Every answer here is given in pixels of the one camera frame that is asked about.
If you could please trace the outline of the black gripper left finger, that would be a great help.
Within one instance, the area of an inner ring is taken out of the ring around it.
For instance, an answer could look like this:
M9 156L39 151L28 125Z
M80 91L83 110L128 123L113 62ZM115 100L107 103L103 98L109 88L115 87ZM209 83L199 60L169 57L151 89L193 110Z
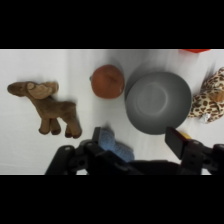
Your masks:
M99 145L100 137L101 137L101 128L96 127L94 129L93 136L92 136L93 151L96 154L102 154L105 152L105 150Z

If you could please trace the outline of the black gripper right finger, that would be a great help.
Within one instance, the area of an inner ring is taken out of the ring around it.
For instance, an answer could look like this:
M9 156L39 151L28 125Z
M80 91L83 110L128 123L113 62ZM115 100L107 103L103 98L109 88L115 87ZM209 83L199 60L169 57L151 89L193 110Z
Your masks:
M167 127L165 133L165 143L176 155L178 159L183 157L183 153L188 140L173 127Z

